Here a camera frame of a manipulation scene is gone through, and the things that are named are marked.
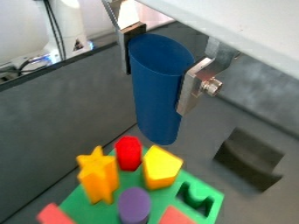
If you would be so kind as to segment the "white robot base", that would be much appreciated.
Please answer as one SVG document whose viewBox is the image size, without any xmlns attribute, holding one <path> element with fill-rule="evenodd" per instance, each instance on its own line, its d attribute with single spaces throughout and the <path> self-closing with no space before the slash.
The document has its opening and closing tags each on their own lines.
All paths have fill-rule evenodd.
<svg viewBox="0 0 299 224">
<path fill-rule="evenodd" d="M 79 0 L 0 0 L 0 82 L 91 49 Z"/>
</svg>

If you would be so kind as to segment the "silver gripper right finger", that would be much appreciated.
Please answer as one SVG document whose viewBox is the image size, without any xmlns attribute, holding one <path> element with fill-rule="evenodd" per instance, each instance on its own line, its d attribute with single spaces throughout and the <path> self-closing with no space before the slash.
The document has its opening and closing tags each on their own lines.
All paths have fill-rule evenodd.
<svg viewBox="0 0 299 224">
<path fill-rule="evenodd" d="M 217 75 L 229 69 L 238 50 L 215 38 L 209 38 L 205 56 L 186 71 L 182 79 L 177 112 L 186 116 L 197 106 L 203 94 L 215 96 L 222 89 Z"/>
</svg>

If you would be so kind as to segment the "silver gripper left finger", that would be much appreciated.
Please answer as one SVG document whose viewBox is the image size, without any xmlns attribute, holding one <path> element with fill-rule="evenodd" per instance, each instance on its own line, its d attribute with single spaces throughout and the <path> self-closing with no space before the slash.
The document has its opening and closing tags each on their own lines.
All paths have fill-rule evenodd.
<svg viewBox="0 0 299 224">
<path fill-rule="evenodd" d="M 102 3 L 117 29 L 122 70 L 125 74 L 131 74 L 129 41 L 146 33 L 146 24 L 139 20 L 135 0 L 102 0 Z"/>
</svg>

